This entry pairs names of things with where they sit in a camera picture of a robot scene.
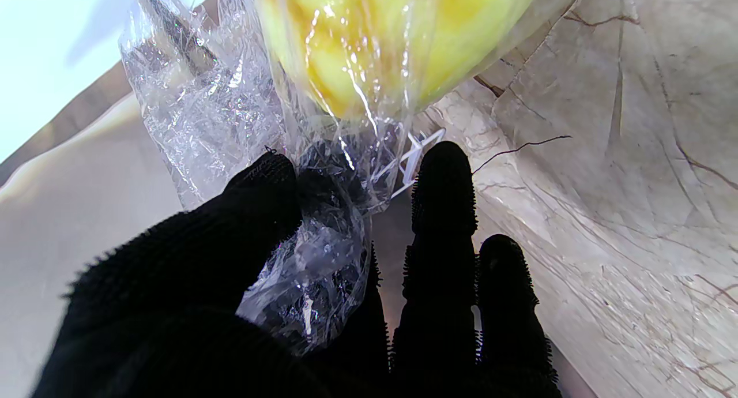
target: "plastic wrap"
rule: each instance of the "plastic wrap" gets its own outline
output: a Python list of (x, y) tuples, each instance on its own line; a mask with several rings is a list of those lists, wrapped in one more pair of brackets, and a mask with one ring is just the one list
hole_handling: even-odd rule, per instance
[(238, 314), (302, 354), (362, 300), (370, 216), (393, 192), (409, 116), (532, 0), (219, 0), (217, 28), (177, 0), (137, 1), (122, 60), (183, 206), (219, 194), (265, 147), (295, 161), (304, 223)]

